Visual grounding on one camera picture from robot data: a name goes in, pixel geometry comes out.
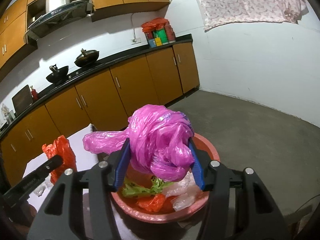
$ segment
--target kitchen counter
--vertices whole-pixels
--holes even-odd
[[[39,97],[40,99],[33,103],[31,106],[29,106],[25,111],[23,111],[17,118],[6,128],[0,133],[0,140],[9,132],[20,120],[22,120],[25,116],[27,116],[32,110],[37,108],[38,106],[44,104],[47,100],[49,100],[51,97],[55,96],[57,93],[63,91],[64,89],[75,85],[79,81],[95,74],[100,71],[103,71],[112,65],[119,63],[121,61],[127,60],[132,57],[136,57],[142,54],[146,54],[149,52],[165,49],[168,47],[172,47],[175,44],[179,43],[185,43],[185,42],[192,42],[192,35],[191,34],[186,34],[180,37],[176,37],[176,42],[162,45],[159,47],[155,48],[150,48],[149,45],[142,45],[139,47],[135,47],[133,49],[128,49],[125,51],[118,52],[116,54],[110,55],[108,57],[99,59],[96,61],[92,67],[90,68],[80,68],[77,69],[76,71],[69,73],[68,76],[71,78],[66,80],[62,85],[60,86],[55,86],[54,84],[48,86],[41,92],[39,92]]]

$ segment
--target purple plastic bag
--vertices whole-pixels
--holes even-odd
[[[121,149],[130,139],[131,165],[165,181],[180,181],[194,162],[188,139],[194,136],[189,119],[164,106],[145,105],[128,118],[124,131],[93,132],[83,138],[86,151],[98,154]]]

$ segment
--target wall socket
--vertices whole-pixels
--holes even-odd
[[[132,39],[130,41],[131,41],[131,44],[141,43],[141,38],[137,38],[137,41],[135,41],[134,39]]]

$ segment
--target concrete floor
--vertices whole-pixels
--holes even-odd
[[[200,90],[169,108],[188,116],[227,167],[252,167],[283,215],[320,194],[320,128],[271,108]]]

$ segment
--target silver screw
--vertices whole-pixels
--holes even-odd
[[[212,167],[218,167],[218,166],[220,165],[220,162],[218,162],[218,161],[211,161],[211,162],[210,162],[210,165],[211,165]]]
[[[66,169],[65,171],[64,171],[64,174],[66,174],[66,175],[71,175],[73,173],[73,170],[72,169]]]
[[[253,174],[253,173],[254,173],[254,170],[251,169],[251,168],[246,168],[246,169],[245,169],[245,173],[247,173],[247,174]]]
[[[104,168],[104,167],[107,167],[107,166],[108,166],[108,163],[105,162],[105,161],[102,161],[102,162],[99,163],[99,167],[100,168]]]

